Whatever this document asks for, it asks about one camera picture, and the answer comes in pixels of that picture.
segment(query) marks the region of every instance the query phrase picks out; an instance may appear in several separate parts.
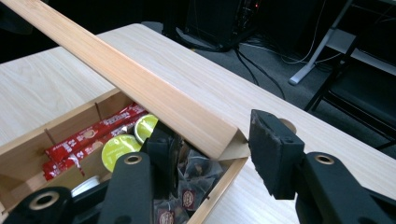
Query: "packaging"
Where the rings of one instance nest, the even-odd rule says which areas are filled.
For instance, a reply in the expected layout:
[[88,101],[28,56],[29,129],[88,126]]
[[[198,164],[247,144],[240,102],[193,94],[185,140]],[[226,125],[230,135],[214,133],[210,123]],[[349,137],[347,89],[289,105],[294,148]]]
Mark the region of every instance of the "packaging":
[[186,211],[196,211],[212,189],[215,178],[196,178],[178,182],[178,197]]
[[129,105],[113,116],[103,119],[92,126],[73,134],[61,143],[46,149],[45,153],[52,161],[59,163],[70,153],[94,143],[97,139],[103,137],[107,133],[110,133],[122,123],[128,121],[128,119],[134,118],[143,113],[147,113],[147,111],[140,105]]
[[88,144],[87,146],[75,150],[74,152],[69,153],[65,158],[63,158],[61,161],[53,161],[50,160],[46,163],[43,164],[43,172],[44,172],[44,177],[46,180],[51,180],[55,176],[59,175],[61,172],[69,169],[70,167],[76,165],[78,168],[79,162],[89,156],[91,153],[93,153],[96,149],[101,148],[102,146],[105,145],[105,143],[110,140],[111,138],[123,134],[123,133],[130,133],[132,129],[134,128],[134,125],[136,122],[144,115],[146,115],[148,112],[143,111],[139,113],[138,115],[128,118],[126,120],[125,124],[121,124],[121,126],[117,127],[113,131],[107,133],[101,138],[96,139],[94,142]]
[[155,224],[185,224],[189,219],[180,199],[171,197],[169,200],[154,200]]
[[191,147],[187,163],[184,168],[184,178],[194,179],[200,177],[218,176],[223,173],[222,167],[218,161],[210,160],[205,155]]

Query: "metal stand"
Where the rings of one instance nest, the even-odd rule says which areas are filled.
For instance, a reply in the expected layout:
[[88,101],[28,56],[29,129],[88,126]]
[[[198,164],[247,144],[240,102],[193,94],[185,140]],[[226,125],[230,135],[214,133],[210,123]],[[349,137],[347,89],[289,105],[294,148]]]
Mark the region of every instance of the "metal stand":
[[332,38],[332,34],[337,29],[338,23],[346,14],[348,8],[352,4],[353,0],[348,0],[344,5],[343,9],[341,10],[340,14],[338,14],[337,18],[335,19],[332,27],[327,31],[326,35],[321,40],[320,44],[318,45],[317,49],[315,50],[314,54],[312,55],[309,62],[298,71],[294,76],[289,79],[289,84],[297,85],[308,73],[315,67],[315,61],[317,60],[319,54],[322,52],[324,47],[326,47],[327,42],[329,42],[330,38]]

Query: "wooden box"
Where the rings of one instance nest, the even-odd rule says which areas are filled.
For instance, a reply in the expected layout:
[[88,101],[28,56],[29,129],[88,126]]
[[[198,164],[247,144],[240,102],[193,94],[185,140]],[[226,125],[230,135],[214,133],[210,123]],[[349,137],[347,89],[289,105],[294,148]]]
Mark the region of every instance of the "wooden box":
[[[99,175],[102,181],[109,179],[111,173],[102,164],[102,149],[99,148],[81,161],[85,176],[74,166],[47,182],[41,168],[41,165],[49,160],[44,150],[101,118],[108,117],[131,102],[129,97],[115,89],[1,147],[0,202],[3,209],[1,218],[6,218],[7,213],[20,200],[38,189],[49,186],[64,186],[73,189],[94,175]],[[202,222],[205,219],[221,194],[242,169],[246,160],[247,158],[221,162],[228,167],[228,170],[195,212],[191,223]]]

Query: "red snack wrapper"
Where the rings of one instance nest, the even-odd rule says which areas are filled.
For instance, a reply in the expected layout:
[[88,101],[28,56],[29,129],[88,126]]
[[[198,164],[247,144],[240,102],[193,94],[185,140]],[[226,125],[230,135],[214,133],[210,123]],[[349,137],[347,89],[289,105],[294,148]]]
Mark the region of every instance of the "red snack wrapper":
[[78,159],[78,161],[81,161],[82,159],[84,159],[85,157],[87,157],[88,155],[90,155],[91,153],[93,153],[97,148],[102,147],[105,145],[105,143],[110,140],[111,138],[122,134],[122,133],[128,133],[129,130],[131,130],[134,125],[136,124],[137,120],[140,119],[143,115],[145,115],[146,113],[143,113],[139,116],[135,116],[133,118],[131,118],[128,123],[121,125],[120,127],[118,127],[117,129],[113,130],[112,132],[106,134],[105,136],[97,139],[94,143],[89,144],[88,146],[74,151],[72,152],[70,156],[72,157],[76,157]]
[[95,142],[96,139],[103,137],[122,123],[125,123],[128,119],[134,118],[142,113],[147,113],[147,111],[140,105],[129,105],[113,116],[103,119],[93,124],[91,127],[73,134],[54,147],[48,148],[45,153],[52,161],[59,163],[67,158],[71,152]]
[[53,177],[61,173],[58,165],[54,161],[47,161],[43,164],[43,172],[46,180],[51,180]]
[[148,112],[145,111],[139,114],[138,116],[134,116],[133,118],[128,119],[128,121],[125,124],[122,124],[120,127],[114,129],[112,132],[106,134],[105,136],[96,139],[95,142],[87,145],[86,147],[70,153],[65,159],[59,162],[48,161],[44,163],[43,164],[44,177],[46,177],[47,180],[51,180],[53,177],[59,175],[61,172],[69,169],[74,165],[76,165],[79,168],[79,161],[81,161],[82,159],[93,153],[97,148],[104,146],[105,143],[111,138],[122,133],[128,133],[134,127],[137,120],[140,119],[142,116],[146,115],[147,113]]

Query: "wood grain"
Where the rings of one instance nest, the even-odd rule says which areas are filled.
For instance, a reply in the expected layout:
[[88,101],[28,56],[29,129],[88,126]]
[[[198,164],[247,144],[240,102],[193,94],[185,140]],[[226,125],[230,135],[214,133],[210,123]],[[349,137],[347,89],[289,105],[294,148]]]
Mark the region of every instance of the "wood grain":
[[194,213],[194,216],[191,217],[189,223],[202,223],[207,219],[211,209],[216,205],[221,196],[233,183],[233,180],[244,167],[247,159],[248,158],[240,158],[233,161],[226,174],[224,174],[219,183],[210,191],[209,195],[206,197],[206,200],[203,201],[199,209]]
[[98,120],[98,112],[114,113],[124,108],[126,102],[130,103],[126,101],[126,96],[120,93],[120,90],[109,91],[34,131],[0,146],[0,201],[6,211],[10,211],[20,200],[43,187],[64,186],[72,189],[87,176],[107,175],[108,170],[101,160],[101,150],[96,150],[79,164],[85,176],[77,167],[73,167],[47,182],[43,176],[42,164],[49,158],[44,150],[52,146],[52,139],[56,142],[59,139],[64,140],[70,134],[80,131],[81,126],[85,128],[92,125]]
[[[245,137],[248,137],[250,110],[253,108],[273,113],[279,118],[291,121],[297,128],[297,135],[305,141],[305,152],[323,151],[336,156],[364,187],[396,199],[396,180],[392,178],[396,172],[395,160],[357,139],[340,132],[329,124],[314,118],[142,25],[134,24],[122,27],[99,35],[99,37],[127,57],[141,64],[151,74],[156,74],[165,82],[194,99],[199,105],[212,111],[216,116],[229,121],[240,129]],[[62,73],[62,70],[52,70],[51,61],[57,57],[72,57],[69,53],[63,51],[55,49],[46,51],[45,54],[40,53],[32,56],[33,58],[40,57],[41,60],[46,61],[46,66],[42,70],[43,76],[49,76],[50,78],[50,75],[47,75],[45,71],[54,71],[53,74],[57,75],[53,79],[54,82],[62,80],[61,76],[58,76]],[[26,63],[29,63],[29,59],[7,63],[6,68],[19,70]],[[64,64],[61,63],[61,67],[68,67],[68,63],[73,64],[76,61],[65,60]],[[83,69],[86,68],[86,65],[78,64]],[[1,64],[0,73],[5,74],[4,68],[4,65]],[[31,69],[36,69],[35,64],[32,64]],[[69,74],[69,76],[70,82],[65,87],[73,91],[73,86],[78,84],[79,76],[82,76],[82,74],[76,72],[75,74]],[[19,95],[18,99],[28,102],[30,99],[37,98],[37,101],[39,101],[38,99],[45,98],[44,95],[38,93],[42,89],[38,88],[39,83],[31,81],[31,88],[35,91],[30,91],[29,85],[20,85],[19,78],[23,79],[21,74],[8,77],[9,92],[15,92],[16,95]],[[98,83],[101,83],[99,76],[98,79],[92,79],[90,84],[95,86]],[[43,84],[41,87],[51,83],[47,81]],[[101,92],[106,91],[104,89],[91,90],[94,91],[93,95],[98,96]],[[70,104],[74,104],[75,101],[87,101],[87,99],[81,97],[81,95],[87,94],[84,91],[79,92],[74,97],[76,99],[68,99],[67,95],[59,93],[62,91],[65,90],[55,90],[53,94],[56,97],[48,99],[49,107],[63,100],[66,102],[70,100]],[[28,106],[27,104],[20,104],[18,101],[15,102],[14,99],[17,98],[12,97],[15,96],[7,93],[7,97],[2,98],[2,102],[7,104],[9,108],[15,109],[27,106],[27,109],[20,111],[18,116],[12,116],[3,107],[0,107],[2,109],[0,120],[1,118],[7,118],[6,121],[2,121],[3,127],[12,128],[14,126],[15,130],[12,132],[19,133],[18,136],[27,131],[24,129],[24,123],[28,122],[29,119],[23,119],[23,117],[29,116],[29,113],[37,114],[36,117],[32,117],[32,120],[40,124],[49,120],[46,116],[39,116],[41,110],[44,110],[50,117],[59,116],[56,113],[52,115],[50,110],[46,110],[45,104],[41,104],[41,102]],[[8,140],[2,134],[0,136],[3,143]],[[274,200],[257,175],[251,160],[248,160],[238,177],[230,185],[229,190],[209,214],[206,223],[298,223],[298,219],[295,214],[294,201]]]
[[6,212],[6,208],[0,203],[0,223],[3,223],[7,217],[8,213]]
[[112,89],[113,85],[61,48],[2,63],[0,126],[6,128],[0,129],[0,145]]
[[175,86],[113,49],[39,0],[2,0],[210,158],[218,159],[238,130]]

